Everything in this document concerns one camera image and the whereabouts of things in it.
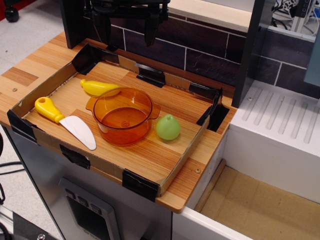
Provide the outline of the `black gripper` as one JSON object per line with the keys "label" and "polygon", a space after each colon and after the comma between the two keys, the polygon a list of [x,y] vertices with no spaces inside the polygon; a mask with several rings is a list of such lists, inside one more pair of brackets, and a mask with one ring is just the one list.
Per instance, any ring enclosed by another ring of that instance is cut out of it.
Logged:
{"label": "black gripper", "polygon": [[154,44],[160,21],[168,19],[169,0],[86,0],[84,16],[93,20],[100,42],[109,45],[110,18],[145,20],[144,40],[147,47]]}

